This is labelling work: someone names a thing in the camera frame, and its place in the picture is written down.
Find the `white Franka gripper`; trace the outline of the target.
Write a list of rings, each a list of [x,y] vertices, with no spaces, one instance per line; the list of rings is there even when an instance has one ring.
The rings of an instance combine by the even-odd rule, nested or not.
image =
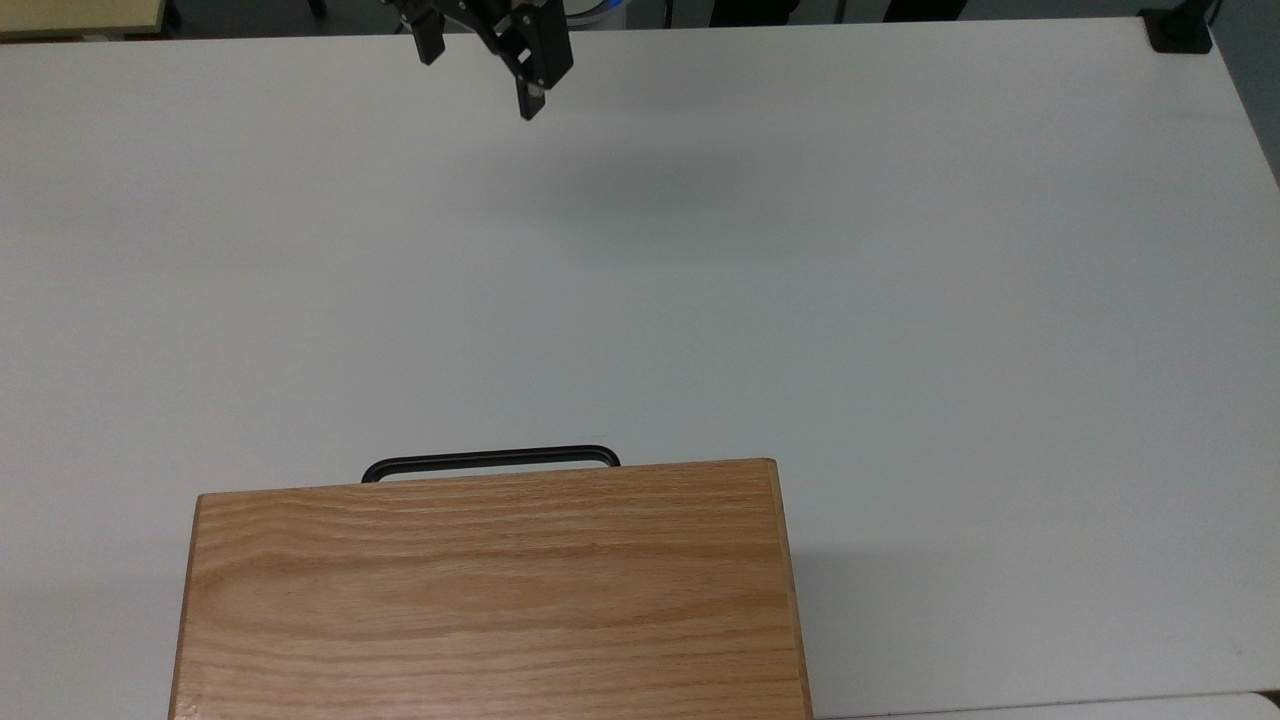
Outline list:
[[[445,51],[443,15],[477,15],[477,33],[515,78],[518,114],[531,120],[547,92],[573,67],[570,28],[561,1],[389,1],[413,18],[419,60],[431,65]]]

